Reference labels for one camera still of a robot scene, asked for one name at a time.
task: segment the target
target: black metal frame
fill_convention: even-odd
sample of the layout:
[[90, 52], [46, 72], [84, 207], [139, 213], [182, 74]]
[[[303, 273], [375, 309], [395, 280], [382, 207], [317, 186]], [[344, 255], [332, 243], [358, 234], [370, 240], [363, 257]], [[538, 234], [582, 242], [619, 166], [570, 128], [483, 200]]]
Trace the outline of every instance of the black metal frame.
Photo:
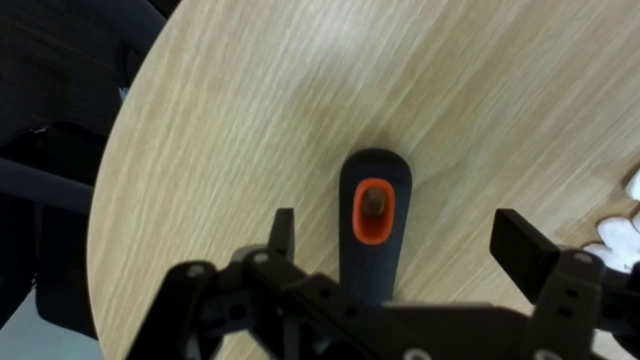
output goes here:
[[[640, 265], [621, 278], [587, 251], [561, 251], [513, 209], [497, 213], [492, 254], [536, 301], [531, 318], [492, 306], [370, 306], [323, 273], [307, 275], [290, 262], [293, 248], [295, 212], [279, 209], [269, 246], [240, 250], [226, 270], [208, 262], [173, 268], [130, 358], [210, 358], [239, 329], [287, 360], [598, 358], [591, 350], [597, 325], [638, 343], [632, 284]], [[612, 304], [627, 320], [607, 316]]]

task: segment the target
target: floor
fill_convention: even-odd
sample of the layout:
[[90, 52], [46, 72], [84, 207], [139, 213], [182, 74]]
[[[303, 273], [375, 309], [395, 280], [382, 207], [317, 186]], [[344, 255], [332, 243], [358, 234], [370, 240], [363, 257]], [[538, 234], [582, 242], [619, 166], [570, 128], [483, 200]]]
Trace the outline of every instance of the floor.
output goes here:
[[0, 358], [102, 360], [102, 354], [97, 340], [44, 321], [31, 291], [0, 331]]

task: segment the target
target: round table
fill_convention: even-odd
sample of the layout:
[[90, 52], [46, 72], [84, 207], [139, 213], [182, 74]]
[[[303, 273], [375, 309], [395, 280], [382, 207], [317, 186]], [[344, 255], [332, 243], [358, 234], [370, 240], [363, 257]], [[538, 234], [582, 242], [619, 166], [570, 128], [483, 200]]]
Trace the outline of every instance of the round table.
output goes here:
[[[415, 172], [396, 298], [528, 312], [488, 254], [495, 209], [580, 246], [634, 207], [621, 180], [640, 160], [638, 31], [627, 0], [182, 1], [97, 183], [104, 355], [127, 355], [173, 263], [224, 268], [279, 207], [296, 209], [296, 263], [337, 278], [340, 166], [370, 145]], [[256, 358], [247, 343], [223, 358]]]

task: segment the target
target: light wood grain surface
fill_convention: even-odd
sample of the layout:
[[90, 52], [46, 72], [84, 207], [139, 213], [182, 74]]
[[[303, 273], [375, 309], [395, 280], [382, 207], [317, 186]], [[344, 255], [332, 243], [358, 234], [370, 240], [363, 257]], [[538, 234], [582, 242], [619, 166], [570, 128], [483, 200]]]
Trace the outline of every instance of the light wood grain surface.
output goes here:
[[[338, 172], [367, 145], [415, 172], [396, 298], [528, 312], [488, 254], [495, 209], [565, 246], [632, 212], [621, 180], [640, 160], [638, 34], [634, 0], [186, 0], [97, 186], [104, 355], [125, 358], [173, 263], [223, 268], [267, 240], [276, 207], [296, 207], [296, 263], [337, 275]], [[260, 355], [247, 336], [223, 354]]]

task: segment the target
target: black handle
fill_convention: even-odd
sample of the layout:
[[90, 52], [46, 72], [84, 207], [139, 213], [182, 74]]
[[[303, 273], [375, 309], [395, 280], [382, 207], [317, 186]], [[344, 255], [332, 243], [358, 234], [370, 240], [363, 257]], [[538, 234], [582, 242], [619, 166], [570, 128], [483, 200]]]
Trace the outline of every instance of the black handle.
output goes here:
[[412, 172], [391, 150], [361, 150], [343, 166], [340, 281], [369, 304], [395, 294], [410, 192]]

